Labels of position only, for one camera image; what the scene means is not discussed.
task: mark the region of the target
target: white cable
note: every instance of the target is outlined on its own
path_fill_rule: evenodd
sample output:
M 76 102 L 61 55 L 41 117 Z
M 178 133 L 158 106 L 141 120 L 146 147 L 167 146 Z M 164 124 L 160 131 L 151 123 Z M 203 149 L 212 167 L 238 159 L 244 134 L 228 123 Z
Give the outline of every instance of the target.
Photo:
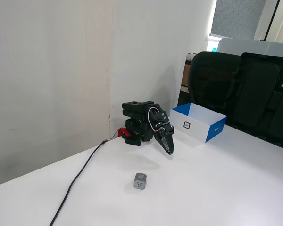
M 111 138 L 107 139 L 107 141 L 112 140 L 112 138 L 115 136 L 115 134 L 116 134 L 117 132 L 118 132 L 118 130 L 114 133 L 114 135 L 113 135 Z
M 151 110 L 151 109 L 155 109 L 158 113 L 159 113 L 159 109 L 157 109 L 156 107 L 151 107 L 151 108 L 148 110 L 148 122 L 149 122 L 149 124 L 150 124 L 152 130 L 153 130 L 154 132 L 158 132 L 159 130 L 155 130 L 155 129 L 153 128 L 153 126 L 152 126 L 152 124 L 151 124 L 151 122 L 150 122 L 150 119 L 149 119 L 149 113 L 150 113 L 150 110 Z

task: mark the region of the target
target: robotic arm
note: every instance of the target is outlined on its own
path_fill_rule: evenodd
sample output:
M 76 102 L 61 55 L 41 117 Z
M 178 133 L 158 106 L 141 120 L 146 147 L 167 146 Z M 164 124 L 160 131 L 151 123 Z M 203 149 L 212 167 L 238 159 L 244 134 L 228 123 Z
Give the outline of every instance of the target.
M 150 141 L 154 136 L 169 155 L 173 154 L 174 128 L 159 104 L 151 101 L 128 102 L 122 107 L 123 115 L 130 117 L 126 120 L 127 132 L 122 134 L 127 144 L 140 146 L 141 140 Z

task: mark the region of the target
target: white box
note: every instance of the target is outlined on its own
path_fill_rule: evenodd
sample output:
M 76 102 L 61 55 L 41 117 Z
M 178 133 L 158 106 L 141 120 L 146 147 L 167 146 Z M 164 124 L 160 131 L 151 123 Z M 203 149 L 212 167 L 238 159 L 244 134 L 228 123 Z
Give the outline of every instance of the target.
M 170 121 L 175 129 L 206 143 L 222 132 L 226 116 L 189 103 L 173 108 Z

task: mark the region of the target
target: tabletop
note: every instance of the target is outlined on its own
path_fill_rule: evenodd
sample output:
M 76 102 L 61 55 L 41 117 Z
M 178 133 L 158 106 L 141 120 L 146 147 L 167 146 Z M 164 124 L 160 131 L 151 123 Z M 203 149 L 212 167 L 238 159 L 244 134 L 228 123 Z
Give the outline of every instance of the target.
M 107 142 L 75 183 L 55 226 L 283 226 L 283 149 L 225 126 L 203 144 Z M 94 148 L 0 185 L 0 226 L 49 225 Z M 133 187 L 147 174 L 145 190 Z

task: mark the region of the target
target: gray cube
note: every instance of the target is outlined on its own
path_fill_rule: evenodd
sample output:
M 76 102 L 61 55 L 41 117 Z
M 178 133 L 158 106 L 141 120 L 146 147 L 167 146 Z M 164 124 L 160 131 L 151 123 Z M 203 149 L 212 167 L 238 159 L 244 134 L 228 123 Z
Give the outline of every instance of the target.
M 147 179 L 147 175 L 144 173 L 137 173 L 135 175 L 135 179 L 134 179 L 134 187 L 136 189 L 145 189 L 146 187 L 146 179 Z

